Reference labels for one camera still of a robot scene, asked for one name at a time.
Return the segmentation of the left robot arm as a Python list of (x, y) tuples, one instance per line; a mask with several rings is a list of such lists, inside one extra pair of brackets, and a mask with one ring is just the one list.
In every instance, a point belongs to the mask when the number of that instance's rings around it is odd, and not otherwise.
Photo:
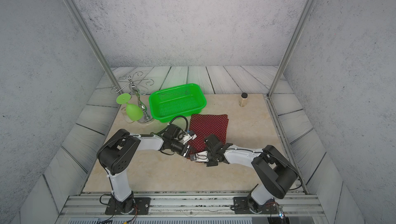
[(134, 200), (127, 168), (135, 153), (141, 150), (164, 151), (169, 149), (174, 153), (189, 157), (191, 146), (186, 141), (177, 139), (177, 135), (167, 133), (165, 136), (158, 134), (134, 134), (125, 129), (120, 129), (98, 151), (97, 159), (105, 169), (111, 184), (109, 202), (106, 204), (105, 213), (110, 214), (137, 214), (138, 203)]

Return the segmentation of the red polka dot skirt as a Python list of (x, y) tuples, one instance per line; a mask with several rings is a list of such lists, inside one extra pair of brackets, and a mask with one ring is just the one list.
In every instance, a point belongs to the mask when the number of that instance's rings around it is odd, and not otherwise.
[(193, 131), (197, 138), (190, 140), (190, 153), (199, 153), (205, 150), (205, 138), (209, 135), (215, 135), (224, 145), (226, 143), (227, 127), (229, 118), (223, 115), (201, 115), (193, 114), (190, 120), (189, 130)]

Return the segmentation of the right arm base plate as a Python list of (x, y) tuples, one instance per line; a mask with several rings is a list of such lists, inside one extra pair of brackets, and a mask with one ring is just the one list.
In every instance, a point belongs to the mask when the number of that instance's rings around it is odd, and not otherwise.
[(278, 212), (277, 203), (270, 199), (263, 204), (257, 203), (253, 198), (234, 197), (230, 207), (235, 214), (275, 214)]

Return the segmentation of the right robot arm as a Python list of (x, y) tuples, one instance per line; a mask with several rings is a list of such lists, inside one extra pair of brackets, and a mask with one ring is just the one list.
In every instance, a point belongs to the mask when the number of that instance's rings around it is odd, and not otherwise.
[(276, 209), (275, 199), (283, 199), (299, 178), (297, 169), (272, 145), (262, 150), (242, 148), (223, 144), (213, 134), (204, 142), (208, 166), (220, 162), (243, 165), (254, 169), (261, 180), (246, 197), (234, 198), (231, 210), (235, 214), (270, 213)]

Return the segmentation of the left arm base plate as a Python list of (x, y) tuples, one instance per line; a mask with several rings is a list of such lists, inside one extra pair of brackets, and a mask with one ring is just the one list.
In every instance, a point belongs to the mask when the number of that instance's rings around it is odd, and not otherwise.
[(151, 198), (128, 198), (120, 202), (111, 198), (107, 203), (106, 215), (148, 215)]

